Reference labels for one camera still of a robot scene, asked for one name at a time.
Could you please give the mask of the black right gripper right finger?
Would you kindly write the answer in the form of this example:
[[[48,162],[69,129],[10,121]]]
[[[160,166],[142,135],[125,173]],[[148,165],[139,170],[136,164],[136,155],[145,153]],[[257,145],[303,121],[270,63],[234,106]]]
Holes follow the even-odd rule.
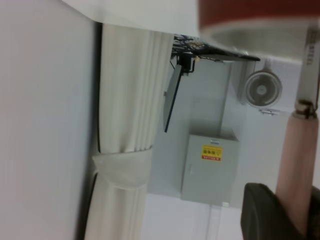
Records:
[[[320,239],[320,190],[314,186],[309,211],[309,239]]]

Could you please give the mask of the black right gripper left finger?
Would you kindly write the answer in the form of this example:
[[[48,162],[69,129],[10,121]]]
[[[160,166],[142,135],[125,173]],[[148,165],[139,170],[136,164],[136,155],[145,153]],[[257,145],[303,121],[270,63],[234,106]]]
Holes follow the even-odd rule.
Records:
[[[244,187],[241,231],[245,240],[305,240],[309,183],[280,182],[273,192],[260,183]]]

